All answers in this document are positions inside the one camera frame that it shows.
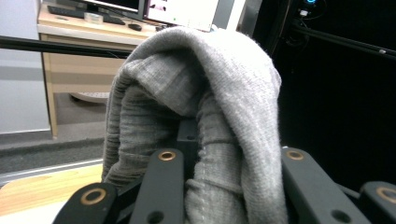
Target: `desk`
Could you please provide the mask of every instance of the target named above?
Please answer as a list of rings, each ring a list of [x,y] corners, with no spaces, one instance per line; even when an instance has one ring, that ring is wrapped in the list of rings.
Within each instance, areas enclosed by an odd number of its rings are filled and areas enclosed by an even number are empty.
[[[0,220],[2,216],[66,202],[78,189],[100,182],[102,167],[102,164],[87,166],[6,184],[0,189]]]
[[[140,24],[137,32],[125,25],[104,23],[95,25],[83,19],[53,15],[43,4],[38,16],[40,39],[59,43],[78,44],[132,51],[149,36],[155,27]],[[58,135],[54,93],[109,92],[112,80],[123,63],[122,59],[96,58],[76,55],[43,53],[49,122],[52,135]]]

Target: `white wall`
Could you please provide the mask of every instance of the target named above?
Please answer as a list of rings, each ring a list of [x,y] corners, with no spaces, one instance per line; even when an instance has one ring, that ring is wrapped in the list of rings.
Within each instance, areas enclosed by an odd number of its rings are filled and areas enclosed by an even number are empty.
[[[0,35],[38,39],[39,2],[1,1]],[[40,53],[0,49],[0,133],[49,129]]]

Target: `horizontal black rod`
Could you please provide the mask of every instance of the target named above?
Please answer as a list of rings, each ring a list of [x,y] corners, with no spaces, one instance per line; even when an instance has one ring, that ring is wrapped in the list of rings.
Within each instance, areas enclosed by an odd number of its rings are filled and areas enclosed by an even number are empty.
[[[120,59],[126,59],[132,52],[132,50],[97,48],[91,46],[64,44],[9,36],[0,36],[0,49],[17,49]]]
[[[293,25],[291,30],[303,35],[313,36],[315,38],[333,42],[335,44],[343,45],[352,49],[358,49],[364,52],[375,54],[377,56],[396,60],[396,51],[392,49],[385,49],[378,46],[369,45],[356,40],[343,38],[337,35],[329,35],[320,31],[311,30],[298,25]]]

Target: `gray cloth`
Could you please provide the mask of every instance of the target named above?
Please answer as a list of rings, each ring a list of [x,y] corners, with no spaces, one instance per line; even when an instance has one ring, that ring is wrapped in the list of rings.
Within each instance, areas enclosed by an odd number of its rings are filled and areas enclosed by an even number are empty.
[[[106,115],[103,180],[125,186],[198,121],[200,160],[187,181],[190,223],[286,223],[277,131],[280,77],[237,32],[187,28],[138,46],[116,76]]]

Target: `gray fabric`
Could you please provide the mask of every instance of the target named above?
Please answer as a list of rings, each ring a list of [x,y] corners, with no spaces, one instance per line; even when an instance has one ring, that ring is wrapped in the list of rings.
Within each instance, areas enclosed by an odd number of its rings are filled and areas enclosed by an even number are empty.
[[[141,44],[113,82],[103,180],[125,186],[149,155],[170,147],[178,121],[196,118],[199,162],[187,181],[190,223],[286,223],[277,132],[280,77],[237,32],[187,28]]]

